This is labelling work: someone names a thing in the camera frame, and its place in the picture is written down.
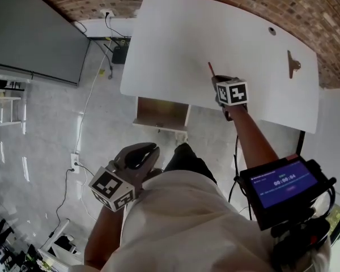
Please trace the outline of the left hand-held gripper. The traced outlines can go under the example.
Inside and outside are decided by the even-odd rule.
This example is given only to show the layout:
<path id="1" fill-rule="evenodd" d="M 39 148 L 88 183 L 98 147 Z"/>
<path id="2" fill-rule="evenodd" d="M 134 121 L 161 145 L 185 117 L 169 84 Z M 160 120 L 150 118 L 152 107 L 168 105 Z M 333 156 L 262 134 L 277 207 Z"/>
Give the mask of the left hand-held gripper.
<path id="1" fill-rule="evenodd" d="M 124 147 L 100 167 L 89 187 L 95 198 L 111 211 L 118 211 L 136 200 L 142 191 L 142 181 L 153 169 L 160 155 L 155 143 L 143 142 Z"/>

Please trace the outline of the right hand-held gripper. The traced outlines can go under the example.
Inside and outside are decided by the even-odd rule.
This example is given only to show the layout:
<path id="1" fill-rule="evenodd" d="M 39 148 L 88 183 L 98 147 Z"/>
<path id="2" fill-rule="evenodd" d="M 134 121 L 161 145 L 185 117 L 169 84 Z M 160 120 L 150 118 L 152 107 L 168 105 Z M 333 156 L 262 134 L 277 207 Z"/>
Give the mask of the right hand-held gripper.
<path id="1" fill-rule="evenodd" d="M 232 121 L 232 118 L 226 107 L 240 105 L 246 111 L 248 110 L 248 85 L 245 80 L 238 77 L 214 75 L 211 81 L 216 93 L 215 101 L 221 107 L 227 121 Z"/>

